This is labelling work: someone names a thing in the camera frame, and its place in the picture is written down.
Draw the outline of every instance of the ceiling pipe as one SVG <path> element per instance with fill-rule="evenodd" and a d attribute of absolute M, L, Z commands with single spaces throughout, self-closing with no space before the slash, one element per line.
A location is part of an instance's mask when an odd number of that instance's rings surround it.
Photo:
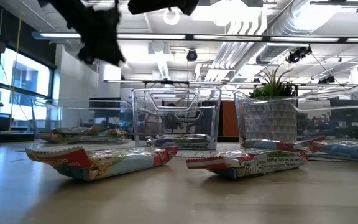
<path fill-rule="evenodd" d="M 239 34 L 240 34 L 240 35 L 244 35 L 244 34 L 247 32 L 247 30 L 252 30 L 253 27 L 258 26 L 258 24 L 259 24 L 257 17 L 254 18 L 253 21 L 251 21 L 251 23 L 252 23 L 251 27 L 249 27 L 249 23 L 250 23 L 249 21 L 243 21 L 242 23 L 243 23 L 243 26 L 244 26 L 244 27 L 239 31 Z M 228 68 L 228 67 L 227 67 L 227 64 L 230 64 L 230 62 L 231 62 L 235 57 L 237 57 L 237 55 L 239 54 L 241 44 L 243 44 L 243 43 L 241 43 L 241 42 L 235 42 L 235 43 L 232 44 L 232 50 L 231 50 L 232 54 L 229 54 L 230 57 L 225 58 L 225 60 L 223 60 L 223 61 L 221 62 L 221 66 L 220 66 L 221 68 Z"/>
<path fill-rule="evenodd" d="M 239 31 L 241 30 L 243 22 L 241 21 L 236 21 L 234 22 L 234 35 L 239 34 Z M 224 55 L 224 57 L 222 57 L 222 59 L 215 65 L 216 68 L 221 68 L 224 69 L 224 64 L 225 62 L 229 59 L 229 57 L 232 55 L 232 52 L 235 51 L 237 47 L 237 42 L 231 42 L 229 43 L 229 47 L 227 48 L 226 54 Z"/>
<path fill-rule="evenodd" d="M 157 62 L 158 70 L 160 70 L 161 79 L 167 80 L 169 78 L 169 71 L 168 71 L 168 65 L 167 61 L 165 60 L 159 60 Z"/>
<path fill-rule="evenodd" d="M 278 18 L 280 18 L 280 16 L 287 10 L 287 8 L 292 5 L 294 1 L 295 0 L 291 0 L 288 2 L 288 4 L 285 5 L 285 7 L 271 21 L 268 22 L 267 29 L 271 28 L 271 26 L 277 21 Z"/>
<path fill-rule="evenodd" d="M 257 34 L 257 35 L 263 34 L 266 28 L 267 28 L 267 15 L 266 12 L 262 10 L 261 17 L 260 17 L 260 26 L 257 29 L 257 31 L 255 31 L 255 33 L 253 34 Z M 239 63 L 241 58 L 246 54 L 246 52 L 252 47 L 252 43 L 241 43 L 241 44 L 242 45 L 240 46 L 240 53 L 228 66 L 229 68 L 234 68 L 237 65 L 237 63 Z"/>
<path fill-rule="evenodd" d="M 233 32 L 234 32 L 234 25 L 235 25 L 234 23 L 235 23 L 235 21 L 231 21 L 231 22 L 230 22 L 230 28 L 229 28 L 227 34 L 233 34 Z M 231 45 L 230 42 L 223 42 L 223 43 L 222 43 L 221 47 L 219 48 L 218 53 L 217 53 L 216 56 L 215 56 L 214 62 L 212 63 L 212 67 L 213 67 L 213 68 L 216 67 L 216 64 L 220 61 L 220 59 L 221 59 L 222 56 L 224 55 L 224 52 L 226 52 L 227 47 L 229 47 L 230 45 Z"/>
<path fill-rule="evenodd" d="M 268 35 L 310 35 L 316 29 L 324 25 L 335 13 L 336 6 L 314 6 L 310 0 L 295 0 L 285 12 L 267 30 Z M 273 62 L 279 55 L 288 50 L 288 47 L 266 46 L 266 44 L 254 44 L 252 49 L 264 48 L 256 55 L 256 63 L 268 64 Z M 249 63 L 253 57 L 248 56 L 242 64 Z"/>

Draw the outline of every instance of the ceiling camera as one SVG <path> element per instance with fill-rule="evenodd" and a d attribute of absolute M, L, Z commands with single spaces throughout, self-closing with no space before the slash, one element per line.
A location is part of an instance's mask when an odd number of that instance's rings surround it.
<path fill-rule="evenodd" d="M 318 80 L 318 84 L 330 84 L 334 82 L 335 82 L 335 78 L 332 75 Z"/>
<path fill-rule="evenodd" d="M 188 62 L 194 62 L 195 60 L 197 60 L 197 53 L 195 49 L 190 49 L 189 52 L 187 53 L 187 61 Z"/>
<path fill-rule="evenodd" d="M 299 47 L 295 50 L 290 51 L 289 56 L 285 59 L 288 63 L 297 63 L 301 59 L 305 58 L 306 55 L 311 54 L 311 47 Z"/>

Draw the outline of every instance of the exposed duct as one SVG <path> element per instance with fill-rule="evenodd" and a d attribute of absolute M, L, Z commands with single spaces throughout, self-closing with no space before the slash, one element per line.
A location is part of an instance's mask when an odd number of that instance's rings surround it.
<path fill-rule="evenodd" d="M 247 7 L 244 14 L 247 14 L 245 19 L 231 22 L 227 34 L 253 35 L 262 34 L 265 31 L 267 27 L 267 15 L 264 9 L 261 7 Z M 250 43 L 243 42 L 223 42 L 212 67 L 218 69 L 234 68 L 251 45 Z"/>
<path fill-rule="evenodd" d="M 277 21 L 267 30 L 267 35 L 310 35 L 324 25 L 340 7 L 316 6 L 311 0 L 294 0 Z M 247 63 L 269 64 L 288 50 L 288 47 L 254 44 L 237 66 L 244 69 Z"/>
<path fill-rule="evenodd" d="M 194 76 L 193 72 L 186 70 L 170 70 L 169 79 L 176 81 L 193 81 L 192 77 Z M 161 70 L 152 71 L 152 80 L 162 80 Z"/>
<path fill-rule="evenodd" d="M 160 78 L 162 80 L 169 79 L 167 60 L 164 57 L 164 54 L 169 54 L 169 45 L 161 40 L 155 40 L 149 44 L 149 54 L 160 56 L 157 57 L 157 65 L 161 74 Z"/>

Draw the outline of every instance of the white geometric planter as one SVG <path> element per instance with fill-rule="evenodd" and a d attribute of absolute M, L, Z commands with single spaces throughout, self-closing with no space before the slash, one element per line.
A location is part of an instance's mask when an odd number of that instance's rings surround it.
<path fill-rule="evenodd" d="M 236 93 L 237 124 L 241 141 L 246 139 L 269 139 L 283 142 L 296 141 L 295 100 L 255 104 L 241 93 Z M 269 100 L 255 98 L 252 100 Z"/>

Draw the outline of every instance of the window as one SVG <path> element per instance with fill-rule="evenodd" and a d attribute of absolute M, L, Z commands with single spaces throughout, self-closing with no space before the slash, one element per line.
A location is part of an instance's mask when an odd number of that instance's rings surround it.
<path fill-rule="evenodd" d="M 0 83 L 15 88 L 48 95 L 50 69 L 11 49 L 6 49 L 1 56 Z"/>
<path fill-rule="evenodd" d="M 0 88 L 0 102 L 4 104 L 4 106 L 0 107 L 0 114 L 12 113 L 12 118 L 14 119 L 12 127 L 28 128 L 29 121 L 33 119 L 31 100 L 38 99 L 40 98 L 23 93 L 14 93 L 12 98 L 10 90 Z M 36 112 L 36 119 L 46 119 L 46 117 L 46 108 L 41 108 Z"/>
<path fill-rule="evenodd" d="M 53 71 L 45 65 L 24 55 L 16 55 L 14 50 L 5 49 L 1 54 L 0 102 L 4 106 L 0 106 L 0 117 L 12 115 L 13 130 L 30 130 L 33 120 L 31 100 L 49 97 L 52 75 Z M 14 86 L 13 95 L 10 86 Z M 46 108 L 37 109 L 35 118 L 46 120 Z"/>

